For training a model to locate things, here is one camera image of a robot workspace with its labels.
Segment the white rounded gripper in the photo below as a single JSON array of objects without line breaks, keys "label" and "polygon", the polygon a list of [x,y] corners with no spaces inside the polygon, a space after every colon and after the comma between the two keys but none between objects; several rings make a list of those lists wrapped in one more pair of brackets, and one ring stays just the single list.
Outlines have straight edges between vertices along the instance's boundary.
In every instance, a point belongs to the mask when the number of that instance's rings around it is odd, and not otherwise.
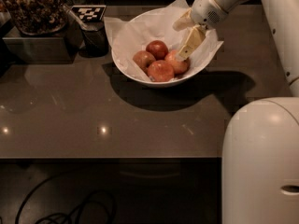
[{"label": "white rounded gripper", "polygon": [[187,60],[205,40],[206,29],[213,29],[217,24],[224,21],[227,16],[228,13],[218,5],[216,0],[194,0],[191,10],[188,9],[173,23],[175,31],[192,27],[183,38],[176,59],[180,62]]}]

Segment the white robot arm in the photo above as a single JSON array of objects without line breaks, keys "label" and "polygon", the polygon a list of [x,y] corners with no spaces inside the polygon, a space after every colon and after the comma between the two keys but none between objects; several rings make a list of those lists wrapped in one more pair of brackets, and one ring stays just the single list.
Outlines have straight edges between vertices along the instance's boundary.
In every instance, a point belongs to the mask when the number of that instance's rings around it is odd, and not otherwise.
[{"label": "white robot arm", "polygon": [[[249,0],[194,0],[174,24],[189,28],[178,57]],[[221,157],[222,224],[299,224],[299,0],[261,0],[291,90],[249,103],[231,118]]]}]

